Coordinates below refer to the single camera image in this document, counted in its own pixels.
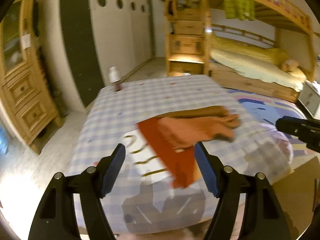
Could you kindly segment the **orange knitted glove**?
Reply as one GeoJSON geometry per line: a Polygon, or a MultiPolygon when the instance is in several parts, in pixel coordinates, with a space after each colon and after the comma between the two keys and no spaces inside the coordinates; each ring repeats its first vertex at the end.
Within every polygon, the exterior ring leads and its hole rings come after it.
{"type": "Polygon", "coordinates": [[[232,141],[240,117],[223,106],[175,111],[156,116],[158,130],[175,150],[194,146],[199,141],[232,141]]]}

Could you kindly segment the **white nightstand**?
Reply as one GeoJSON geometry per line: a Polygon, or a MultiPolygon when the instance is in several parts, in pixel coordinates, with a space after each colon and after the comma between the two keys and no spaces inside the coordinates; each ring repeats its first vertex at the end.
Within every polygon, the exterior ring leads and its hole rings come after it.
{"type": "Polygon", "coordinates": [[[298,101],[305,107],[305,109],[314,119],[319,120],[319,91],[309,81],[304,82],[303,89],[300,91],[298,96],[298,101]]]}

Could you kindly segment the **colourful oval rug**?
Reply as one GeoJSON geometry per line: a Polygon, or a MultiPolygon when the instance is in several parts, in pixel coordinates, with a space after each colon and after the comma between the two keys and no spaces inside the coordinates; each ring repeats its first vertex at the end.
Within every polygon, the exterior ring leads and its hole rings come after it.
{"type": "Polygon", "coordinates": [[[237,89],[229,89],[228,93],[267,130],[289,159],[292,168],[303,165],[313,157],[319,157],[319,153],[306,148],[306,144],[297,137],[281,133],[276,129],[276,121],[283,116],[306,118],[294,103],[237,89]]]}

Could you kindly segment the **plush toy on bed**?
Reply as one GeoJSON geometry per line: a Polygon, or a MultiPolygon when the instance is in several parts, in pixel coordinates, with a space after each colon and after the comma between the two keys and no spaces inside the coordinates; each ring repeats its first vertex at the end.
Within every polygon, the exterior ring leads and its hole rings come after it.
{"type": "Polygon", "coordinates": [[[298,67],[299,63],[293,59],[286,60],[280,65],[280,69],[286,73],[295,72],[298,67]]]}

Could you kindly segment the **yellow blanket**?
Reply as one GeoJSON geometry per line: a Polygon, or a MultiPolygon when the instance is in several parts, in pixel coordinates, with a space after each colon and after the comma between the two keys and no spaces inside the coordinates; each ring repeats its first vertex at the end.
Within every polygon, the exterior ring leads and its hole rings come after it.
{"type": "Polygon", "coordinates": [[[253,45],[246,45],[236,40],[229,40],[227,38],[218,37],[215,34],[211,35],[211,44],[215,49],[250,56],[257,60],[272,63],[276,66],[290,59],[289,54],[283,49],[265,49],[253,45]]]}

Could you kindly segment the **cream mattress sheet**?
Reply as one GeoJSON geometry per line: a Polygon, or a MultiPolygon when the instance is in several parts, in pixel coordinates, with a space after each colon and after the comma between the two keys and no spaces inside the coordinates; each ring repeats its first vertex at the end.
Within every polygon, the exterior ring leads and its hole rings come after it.
{"type": "Polygon", "coordinates": [[[303,89],[303,83],[306,80],[300,69],[293,73],[287,73],[272,63],[231,51],[212,48],[210,57],[215,62],[233,69],[244,77],[259,79],[266,83],[277,83],[297,92],[303,89]]]}

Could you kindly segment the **wooden bunk bed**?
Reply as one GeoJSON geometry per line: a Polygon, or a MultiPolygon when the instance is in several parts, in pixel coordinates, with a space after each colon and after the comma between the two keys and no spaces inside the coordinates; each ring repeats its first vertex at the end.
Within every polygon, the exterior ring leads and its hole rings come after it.
{"type": "Polygon", "coordinates": [[[306,81],[312,81],[316,60],[312,44],[312,26],[309,16],[288,0],[253,0],[255,20],[227,19],[223,0],[203,0],[205,33],[207,35],[208,73],[225,88],[240,89],[261,95],[295,102],[300,92],[277,83],[266,83],[238,74],[210,57],[213,48],[211,35],[236,40],[260,48],[280,48],[290,59],[299,63],[306,81]]]}

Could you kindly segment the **blue checkered tablecloth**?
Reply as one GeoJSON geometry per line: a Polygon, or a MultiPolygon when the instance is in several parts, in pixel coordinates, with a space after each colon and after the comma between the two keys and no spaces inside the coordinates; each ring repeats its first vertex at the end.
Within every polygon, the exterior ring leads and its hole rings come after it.
{"type": "Polygon", "coordinates": [[[119,143],[126,158],[112,191],[101,200],[116,233],[147,234],[185,228],[212,218],[218,200],[207,190],[193,150],[177,152],[158,131],[157,115],[209,106],[237,114],[233,140],[214,139],[206,150],[223,164],[270,182],[290,172],[289,159],[235,98],[204,75],[165,77],[100,90],[81,131],[69,175],[111,155],[119,143]]]}

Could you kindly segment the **red and white paper bag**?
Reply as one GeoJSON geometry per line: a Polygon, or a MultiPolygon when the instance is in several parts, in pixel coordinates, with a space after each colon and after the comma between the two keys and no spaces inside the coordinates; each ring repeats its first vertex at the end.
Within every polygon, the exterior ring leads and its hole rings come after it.
{"type": "Polygon", "coordinates": [[[173,188],[186,188],[202,178],[194,147],[175,150],[158,130],[156,118],[136,124],[123,134],[122,143],[137,177],[147,184],[168,180],[173,188]]]}

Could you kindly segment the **wooden cabinet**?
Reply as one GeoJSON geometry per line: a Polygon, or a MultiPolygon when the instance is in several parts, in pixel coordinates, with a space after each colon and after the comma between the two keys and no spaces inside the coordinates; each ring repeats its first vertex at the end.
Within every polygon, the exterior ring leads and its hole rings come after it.
{"type": "Polygon", "coordinates": [[[51,122],[63,122],[38,55],[35,2],[14,0],[1,20],[1,107],[16,137],[39,154],[39,135],[51,122]]]}

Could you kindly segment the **green puffer jacket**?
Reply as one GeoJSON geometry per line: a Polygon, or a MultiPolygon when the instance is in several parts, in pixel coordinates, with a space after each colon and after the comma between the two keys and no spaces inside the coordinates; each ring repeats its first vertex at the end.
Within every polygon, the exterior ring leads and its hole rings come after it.
{"type": "Polygon", "coordinates": [[[223,0],[223,6],[227,19],[255,20],[253,0],[223,0]]]}

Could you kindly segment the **small brown bottle white cap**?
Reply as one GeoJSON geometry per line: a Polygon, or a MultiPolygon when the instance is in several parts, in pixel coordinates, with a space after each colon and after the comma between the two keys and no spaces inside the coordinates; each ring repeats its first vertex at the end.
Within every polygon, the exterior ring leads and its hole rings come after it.
{"type": "Polygon", "coordinates": [[[108,69],[109,80],[114,86],[114,91],[119,92],[122,90],[121,76],[116,66],[112,66],[108,69]]]}

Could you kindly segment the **wooden stair drawers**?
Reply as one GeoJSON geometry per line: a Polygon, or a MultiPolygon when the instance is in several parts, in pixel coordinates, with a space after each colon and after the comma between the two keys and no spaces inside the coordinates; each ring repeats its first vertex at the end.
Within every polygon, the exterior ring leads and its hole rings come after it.
{"type": "Polygon", "coordinates": [[[163,0],[167,76],[208,73],[203,0],[163,0]]]}

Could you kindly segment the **white wardrobe with holes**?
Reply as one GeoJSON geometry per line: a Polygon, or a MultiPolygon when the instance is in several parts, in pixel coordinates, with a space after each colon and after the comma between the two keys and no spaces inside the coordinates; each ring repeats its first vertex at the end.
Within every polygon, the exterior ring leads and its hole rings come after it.
{"type": "Polygon", "coordinates": [[[148,0],[60,0],[62,38],[84,106],[110,84],[152,57],[148,0]]]}

